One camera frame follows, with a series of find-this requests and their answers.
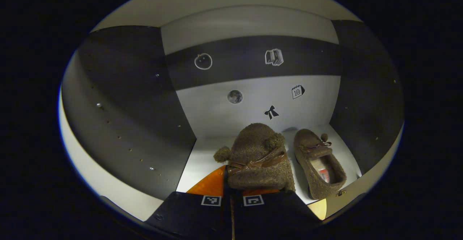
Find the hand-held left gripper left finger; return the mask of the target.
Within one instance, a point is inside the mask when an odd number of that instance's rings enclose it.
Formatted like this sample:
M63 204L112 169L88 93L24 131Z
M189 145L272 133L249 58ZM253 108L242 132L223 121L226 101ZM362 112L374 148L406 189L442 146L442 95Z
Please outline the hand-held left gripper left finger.
M215 169L187 192L170 193L146 224L175 240L232 240L226 169Z

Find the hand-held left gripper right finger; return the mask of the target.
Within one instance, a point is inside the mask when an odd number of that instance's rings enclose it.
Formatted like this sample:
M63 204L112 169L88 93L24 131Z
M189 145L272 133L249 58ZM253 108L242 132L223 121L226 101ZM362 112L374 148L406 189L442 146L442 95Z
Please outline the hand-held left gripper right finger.
M321 225L293 191L231 196L235 240L310 240Z

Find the brown fuzzy shoe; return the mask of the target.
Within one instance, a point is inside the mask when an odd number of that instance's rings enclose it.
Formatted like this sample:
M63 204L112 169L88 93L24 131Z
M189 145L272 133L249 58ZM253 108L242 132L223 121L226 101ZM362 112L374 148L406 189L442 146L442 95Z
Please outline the brown fuzzy shoe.
M319 137L309 129L299 130L294 137L294 154L306 177L311 199L330 197L346 183L346 172L334 156L326 133Z
M285 137L266 124L246 126L232 147L221 147L213 157L227 163L227 184L232 189L296 191Z

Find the white shoe cabinet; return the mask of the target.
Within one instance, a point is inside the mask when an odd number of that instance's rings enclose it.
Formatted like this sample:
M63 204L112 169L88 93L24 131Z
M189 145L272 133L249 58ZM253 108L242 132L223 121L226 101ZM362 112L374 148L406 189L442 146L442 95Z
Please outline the white shoe cabinet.
M331 126L360 171L387 153L404 123L398 73L379 39L336 0L129 0L90 31L103 95L148 135L157 198L187 192L252 123L285 137L295 193L308 183L294 137Z

